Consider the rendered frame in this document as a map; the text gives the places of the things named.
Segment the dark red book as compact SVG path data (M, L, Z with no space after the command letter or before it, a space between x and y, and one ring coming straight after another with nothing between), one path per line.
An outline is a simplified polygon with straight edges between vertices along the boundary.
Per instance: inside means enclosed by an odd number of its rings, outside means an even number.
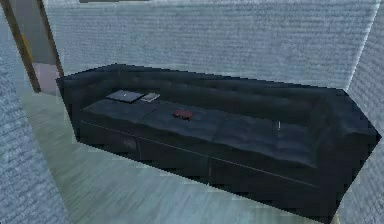
M194 117L194 113L188 110L179 109L173 113L175 118L190 121Z

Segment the grey closed laptop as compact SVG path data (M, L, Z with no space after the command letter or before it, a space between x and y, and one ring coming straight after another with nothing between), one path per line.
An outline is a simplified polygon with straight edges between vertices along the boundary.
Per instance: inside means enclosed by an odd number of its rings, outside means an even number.
M133 103L143 97L142 93L119 90L107 96L107 99Z

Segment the black leather sofa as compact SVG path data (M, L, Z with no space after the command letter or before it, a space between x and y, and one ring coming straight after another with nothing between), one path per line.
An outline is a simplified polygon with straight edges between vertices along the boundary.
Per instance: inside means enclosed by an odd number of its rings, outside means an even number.
M322 224L381 139L341 89L124 64L57 85L79 142Z

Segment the brown door frame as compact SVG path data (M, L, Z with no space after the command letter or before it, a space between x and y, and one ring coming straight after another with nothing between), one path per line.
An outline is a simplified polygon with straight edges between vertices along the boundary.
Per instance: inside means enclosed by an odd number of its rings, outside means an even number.
M0 0L0 5L32 90L55 95L64 71L43 0Z

